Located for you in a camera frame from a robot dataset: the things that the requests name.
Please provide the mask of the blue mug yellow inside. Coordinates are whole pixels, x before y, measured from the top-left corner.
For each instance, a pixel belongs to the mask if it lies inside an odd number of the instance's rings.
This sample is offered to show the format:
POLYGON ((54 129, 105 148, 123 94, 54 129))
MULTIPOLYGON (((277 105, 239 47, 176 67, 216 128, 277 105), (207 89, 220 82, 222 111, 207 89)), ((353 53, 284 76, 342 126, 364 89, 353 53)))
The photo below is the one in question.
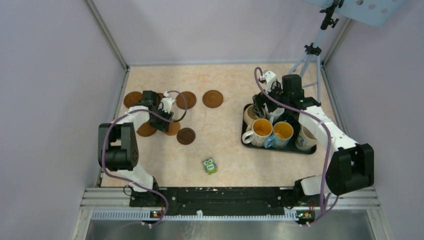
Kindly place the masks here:
POLYGON ((294 135, 294 128, 286 121, 277 122, 273 126, 272 134, 265 140, 264 147, 282 150, 294 135))

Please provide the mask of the white mug yellow inside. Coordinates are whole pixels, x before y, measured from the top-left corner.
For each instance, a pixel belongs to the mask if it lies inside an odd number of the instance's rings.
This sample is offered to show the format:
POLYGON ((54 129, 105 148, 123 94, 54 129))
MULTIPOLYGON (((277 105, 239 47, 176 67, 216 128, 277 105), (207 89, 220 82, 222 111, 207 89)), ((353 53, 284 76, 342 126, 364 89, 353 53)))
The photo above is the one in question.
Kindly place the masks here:
POLYGON ((263 147, 272 132, 272 123, 265 118, 260 118, 253 122, 251 129, 242 135, 241 140, 244 144, 263 147))

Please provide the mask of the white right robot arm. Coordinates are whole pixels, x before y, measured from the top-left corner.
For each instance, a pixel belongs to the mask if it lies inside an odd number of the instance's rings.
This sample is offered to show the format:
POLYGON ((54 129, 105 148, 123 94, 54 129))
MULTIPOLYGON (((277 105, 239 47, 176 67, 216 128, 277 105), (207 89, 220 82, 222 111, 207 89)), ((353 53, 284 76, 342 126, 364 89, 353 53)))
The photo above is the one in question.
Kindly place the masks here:
POLYGON ((306 97, 298 74, 284 75, 278 80, 274 72, 256 67, 253 75, 260 89, 252 98, 254 104, 266 105, 269 110, 284 108, 326 148, 322 174, 295 184, 299 188, 293 192, 297 205, 307 206, 314 195, 340 196, 374 184, 374 149, 347 136, 327 117, 317 100, 306 97))

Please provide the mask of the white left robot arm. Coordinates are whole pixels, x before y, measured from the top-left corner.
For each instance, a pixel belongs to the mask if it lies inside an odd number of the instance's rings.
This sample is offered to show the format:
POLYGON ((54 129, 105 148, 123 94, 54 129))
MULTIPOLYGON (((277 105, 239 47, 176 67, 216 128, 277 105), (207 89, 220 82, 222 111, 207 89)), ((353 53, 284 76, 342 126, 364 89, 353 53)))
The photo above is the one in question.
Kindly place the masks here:
POLYGON ((104 173, 124 180, 141 194, 141 200, 149 207, 160 202, 156 179, 139 163, 139 147, 136 131, 149 124, 154 130, 167 132, 173 122, 175 98, 168 91, 159 94, 147 90, 118 119, 102 123, 98 127, 98 163, 104 173))

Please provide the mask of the light wooden coaster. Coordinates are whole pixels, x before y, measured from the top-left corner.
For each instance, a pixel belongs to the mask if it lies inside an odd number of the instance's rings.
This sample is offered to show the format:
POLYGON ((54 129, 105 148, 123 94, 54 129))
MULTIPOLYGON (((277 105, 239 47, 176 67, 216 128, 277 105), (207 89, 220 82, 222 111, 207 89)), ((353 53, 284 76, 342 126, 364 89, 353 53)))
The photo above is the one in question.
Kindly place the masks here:
POLYGON ((164 133, 168 136, 176 135, 181 129, 181 124, 179 122, 172 122, 168 126, 168 130, 164 133))

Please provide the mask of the dark brown coaster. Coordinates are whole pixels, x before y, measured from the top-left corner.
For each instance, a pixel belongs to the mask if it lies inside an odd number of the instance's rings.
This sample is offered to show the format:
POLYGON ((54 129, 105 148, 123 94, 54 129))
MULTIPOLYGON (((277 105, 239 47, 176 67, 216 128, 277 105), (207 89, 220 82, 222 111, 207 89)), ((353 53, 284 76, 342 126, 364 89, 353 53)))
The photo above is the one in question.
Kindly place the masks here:
POLYGON ((176 139, 182 145, 190 145, 196 139, 196 133, 193 129, 185 127, 178 131, 176 139))

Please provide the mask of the plain white mug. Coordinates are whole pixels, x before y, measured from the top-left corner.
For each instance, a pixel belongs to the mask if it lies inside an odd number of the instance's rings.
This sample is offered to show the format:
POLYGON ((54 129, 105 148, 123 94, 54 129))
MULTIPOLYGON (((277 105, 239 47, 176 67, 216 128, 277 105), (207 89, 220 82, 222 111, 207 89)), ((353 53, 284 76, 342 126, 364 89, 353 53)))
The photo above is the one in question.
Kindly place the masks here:
POLYGON ((267 107, 265 107, 265 117, 267 120, 269 120, 272 124, 274 124, 277 119, 284 113, 285 108, 279 107, 276 108, 274 111, 269 111, 267 107))

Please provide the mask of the beige round mug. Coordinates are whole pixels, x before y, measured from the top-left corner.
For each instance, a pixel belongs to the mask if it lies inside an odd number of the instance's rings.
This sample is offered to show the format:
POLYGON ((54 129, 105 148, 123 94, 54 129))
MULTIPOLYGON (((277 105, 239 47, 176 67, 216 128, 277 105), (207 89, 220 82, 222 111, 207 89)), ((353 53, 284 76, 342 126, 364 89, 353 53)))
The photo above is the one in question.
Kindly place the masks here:
POLYGON ((254 105, 250 104, 243 113, 243 121, 246 124, 245 131, 250 131, 252 129, 253 123, 258 119, 265 119, 265 110, 262 109, 262 113, 258 114, 256 111, 253 111, 254 105))

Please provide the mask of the tall cream patterned mug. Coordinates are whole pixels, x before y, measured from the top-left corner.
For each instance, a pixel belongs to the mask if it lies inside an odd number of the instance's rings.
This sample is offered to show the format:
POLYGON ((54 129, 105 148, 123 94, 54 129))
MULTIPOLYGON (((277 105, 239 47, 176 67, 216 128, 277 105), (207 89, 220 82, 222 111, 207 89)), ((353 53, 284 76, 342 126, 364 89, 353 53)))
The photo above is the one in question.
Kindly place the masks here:
POLYGON ((301 151, 309 151, 317 142, 318 140, 314 137, 312 132, 302 125, 295 140, 295 146, 301 151))

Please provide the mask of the green owl figure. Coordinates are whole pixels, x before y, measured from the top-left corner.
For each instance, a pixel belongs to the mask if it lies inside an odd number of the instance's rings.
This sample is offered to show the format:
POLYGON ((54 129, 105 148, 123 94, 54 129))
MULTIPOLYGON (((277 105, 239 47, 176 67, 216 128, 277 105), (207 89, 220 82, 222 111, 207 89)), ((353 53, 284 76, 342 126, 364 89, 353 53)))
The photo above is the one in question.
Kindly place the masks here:
POLYGON ((212 175, 217 172, 217 165, 212 157, 202 161, 204 171, 209 175, 212 175))

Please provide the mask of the light blue perforated panel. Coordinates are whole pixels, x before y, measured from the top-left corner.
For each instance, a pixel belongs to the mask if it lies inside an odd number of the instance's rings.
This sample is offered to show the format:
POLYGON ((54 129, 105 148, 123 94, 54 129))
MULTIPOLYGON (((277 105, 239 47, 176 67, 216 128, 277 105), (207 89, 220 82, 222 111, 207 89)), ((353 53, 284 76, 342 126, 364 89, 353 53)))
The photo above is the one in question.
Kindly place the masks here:
POLYGON ((335 3, 334 13, 376 28, 382 27, 405 0, 306 0, 323 10, 335 3))

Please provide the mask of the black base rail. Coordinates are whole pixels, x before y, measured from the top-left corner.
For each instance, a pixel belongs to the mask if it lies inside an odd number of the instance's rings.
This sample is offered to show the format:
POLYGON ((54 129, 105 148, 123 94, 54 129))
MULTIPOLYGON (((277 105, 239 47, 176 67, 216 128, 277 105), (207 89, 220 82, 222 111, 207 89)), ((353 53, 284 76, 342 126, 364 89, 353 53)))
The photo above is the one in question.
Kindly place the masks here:
POLYGON ((295 187, 160 187, 156 193, 131 190, 132 208, 158 207, 167 216, 276 216, 286 209, 319 208, 318 195, 295 187))

